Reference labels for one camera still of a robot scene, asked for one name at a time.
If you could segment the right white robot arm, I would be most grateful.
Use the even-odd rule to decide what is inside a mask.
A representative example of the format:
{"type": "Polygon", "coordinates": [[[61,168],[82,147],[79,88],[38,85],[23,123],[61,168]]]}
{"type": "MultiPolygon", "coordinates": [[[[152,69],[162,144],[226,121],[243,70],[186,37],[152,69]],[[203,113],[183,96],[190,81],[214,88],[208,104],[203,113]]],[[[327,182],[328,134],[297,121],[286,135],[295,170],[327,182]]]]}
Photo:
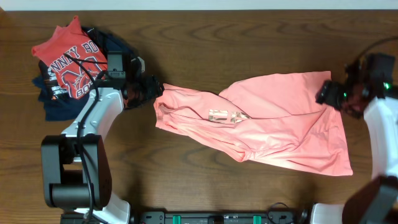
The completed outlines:
{"type": "Polygon", "coordinates": [[[344,204],[316,203],[310,223],[397,223],[397,86],[390,74],[363,80],[369,130],[372,180],[344,204]]]}

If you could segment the pink t-shirt with gold print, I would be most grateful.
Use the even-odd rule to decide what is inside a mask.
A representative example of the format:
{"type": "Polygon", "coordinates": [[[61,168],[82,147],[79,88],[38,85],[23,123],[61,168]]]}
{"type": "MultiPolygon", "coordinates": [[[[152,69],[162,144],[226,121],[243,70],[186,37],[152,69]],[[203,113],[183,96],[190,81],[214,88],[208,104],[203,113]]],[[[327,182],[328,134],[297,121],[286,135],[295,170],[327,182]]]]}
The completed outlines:
{"type": "Polygon", "coordinates": [[[330,176],[353,174],[341,114],[315,95],[331,73],[272,74],[233,83],[219,94],[165,85],[156,126],[254,161],[330,176]]]}

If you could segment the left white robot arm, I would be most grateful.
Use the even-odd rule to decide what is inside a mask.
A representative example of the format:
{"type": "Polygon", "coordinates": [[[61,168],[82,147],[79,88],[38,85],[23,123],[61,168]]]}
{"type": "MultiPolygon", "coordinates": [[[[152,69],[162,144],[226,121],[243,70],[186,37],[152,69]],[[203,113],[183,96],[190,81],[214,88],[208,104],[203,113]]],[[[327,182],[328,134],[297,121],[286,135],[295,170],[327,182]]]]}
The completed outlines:
{"type": "Polygon", "coordinates": [[[104,139],[127,104],[135,108],[162,95],[154,76],[96,80],[76,120],[41,142],[44,200],[64,211],[62,223],[130,223],[131,206],[112,190],[104,139]]]}

